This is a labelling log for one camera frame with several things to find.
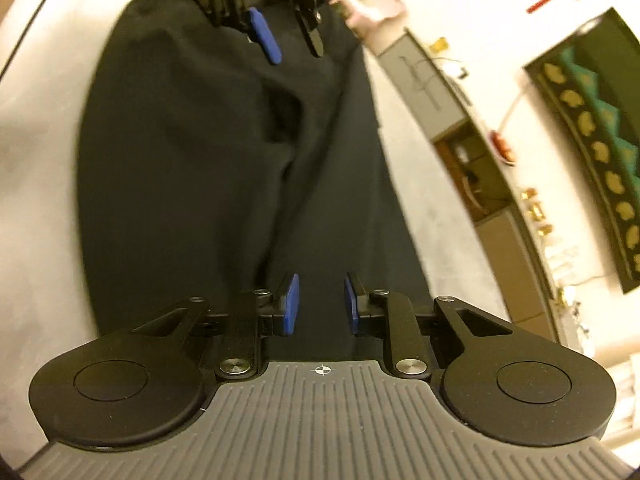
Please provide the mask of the grey table cloth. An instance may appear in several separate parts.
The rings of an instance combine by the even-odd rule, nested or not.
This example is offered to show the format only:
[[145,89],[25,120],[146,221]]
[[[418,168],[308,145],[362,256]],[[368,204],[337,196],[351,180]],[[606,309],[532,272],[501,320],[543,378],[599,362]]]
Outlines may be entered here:
[[[2,0],[1,454],[22,466],[46,437],[27,400],[38,368],[94,333],[75,211],[77,130],[96,63],[130,0]],[[506,306],[444,165],[373,56],[387,165],[435,295],[499,318]]]

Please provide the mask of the dark patterned wall tapestry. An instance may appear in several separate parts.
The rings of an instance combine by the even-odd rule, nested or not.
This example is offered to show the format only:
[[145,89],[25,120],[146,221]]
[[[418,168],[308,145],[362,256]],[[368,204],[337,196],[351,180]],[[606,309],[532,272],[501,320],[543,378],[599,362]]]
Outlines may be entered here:
[[613,8],[524,66],[596,194],[618,281],[639,287],[639,40]]

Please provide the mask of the black clothing garment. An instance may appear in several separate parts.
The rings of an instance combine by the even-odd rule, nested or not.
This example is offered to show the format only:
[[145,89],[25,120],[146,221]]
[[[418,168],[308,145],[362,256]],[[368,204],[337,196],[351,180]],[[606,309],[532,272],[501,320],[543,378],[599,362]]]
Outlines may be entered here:
[[377,359],[355,337],[344,278],[431,302],[390,180],[370,79],[340,14],[321,11],[321,58],[290,7],[252,0],[282,62],[193,0],[132,0],[94,76],[79,133],[77,200],[102,334],[191,296],[226,304],[300,279],[278,361]]

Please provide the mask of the pink plastic chair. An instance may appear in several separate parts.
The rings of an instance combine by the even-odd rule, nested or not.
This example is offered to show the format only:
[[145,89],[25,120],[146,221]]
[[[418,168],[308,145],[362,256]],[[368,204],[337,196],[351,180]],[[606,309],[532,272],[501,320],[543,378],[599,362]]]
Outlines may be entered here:
[[374,55],[380,55],[404,33],[408,11],[402,0],[331,0],[330,5]]

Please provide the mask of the grey low cabinet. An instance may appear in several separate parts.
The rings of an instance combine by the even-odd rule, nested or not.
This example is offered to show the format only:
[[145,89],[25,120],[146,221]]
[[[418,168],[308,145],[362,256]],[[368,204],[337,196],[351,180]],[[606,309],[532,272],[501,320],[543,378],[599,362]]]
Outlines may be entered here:
[[454,78],[409,29],[375,53],[372,76],[383,143],[433,292],[586,353],[576,301],[552,278],[520,190]]

